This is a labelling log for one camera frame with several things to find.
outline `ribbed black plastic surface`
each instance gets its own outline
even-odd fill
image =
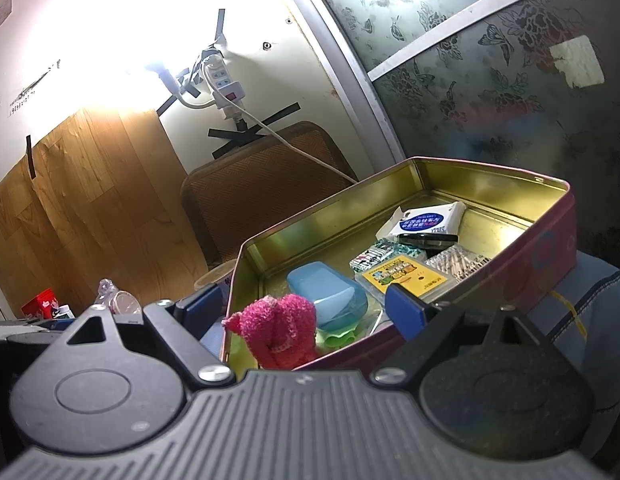
[[[575,452],[507,463],[454,448],[411,396],[376,390],[358,372],[248,372],[203,390],[174,425],[99,458],[24,453],[2,480],[580,480],[602,479]]]

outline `white wall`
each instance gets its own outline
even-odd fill
[[[343,105],[283,0],[13,0],[0,27],[0,181],[33,143],[88,104],[157,108],[168,92],[143,69],[162,60],[174,72],[191,65],[214,38],[225,7],[229,70],[260,118],[298,101],[301,110],[276,124],[313,121],[331,134],[353,170],[373,173]],[[272,49],[264,51],[267,41]],[[13,115],[10,102],[57,59],[36,93]],[[208,128],[233,129],[216,108],[174,104],[162,123],[184,168],[212,160],[223,141]]]

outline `wood-patterned panel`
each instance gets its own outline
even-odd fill
[[[75,313],[101,278],[142,304],[206,271],[180,203],[186,173],[156,113],[83,109],[0,183],[0,286],[15,314],[45,288]]]

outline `pink fuzzy toy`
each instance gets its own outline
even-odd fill
[[[262,368],[292,370],[318,356],[314,304],[296,294],[266,296],[221,323],[244,338]]]

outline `blue plastic container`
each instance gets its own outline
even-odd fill
[[[363,287],[323,262],[292,270],[288,274],[288,286],[292,293],[314,303],[316,326],[326,332],[359,322],[368,309]]]

